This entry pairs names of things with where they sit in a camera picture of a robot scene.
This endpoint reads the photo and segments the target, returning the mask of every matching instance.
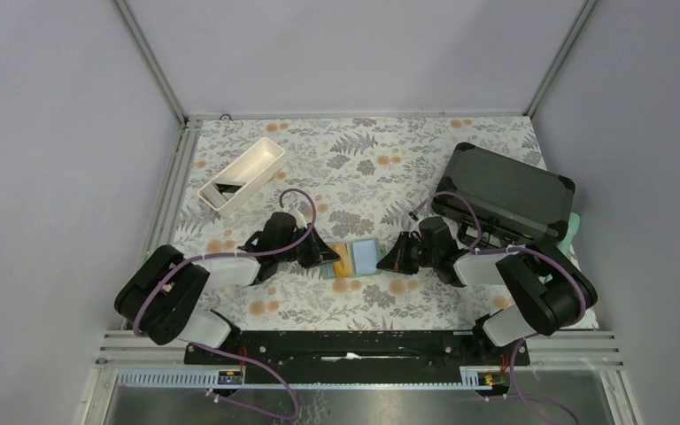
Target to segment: floral tablecloth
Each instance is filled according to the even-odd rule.
[[[219,217],[197,198],[198,188],[262,136],[286,150],[286,166],[230,217]],[[173,243],[187,255],[232,251],[279,210],[282,190],[300,188],[317,205],[326,242],[377,237],[387,251],[405,213],[436,187],[460,142],[545,168],[523,117],[205,121]],[[288,198],[311,218],[306,201]],[[512,303],[504,287],[453,288],[431,269],[328,280],[318,267],[293,263],[257,286],[206,291],[198,306],[247,329],[468,329]],[[593,311],[576,326],[596,328]]]

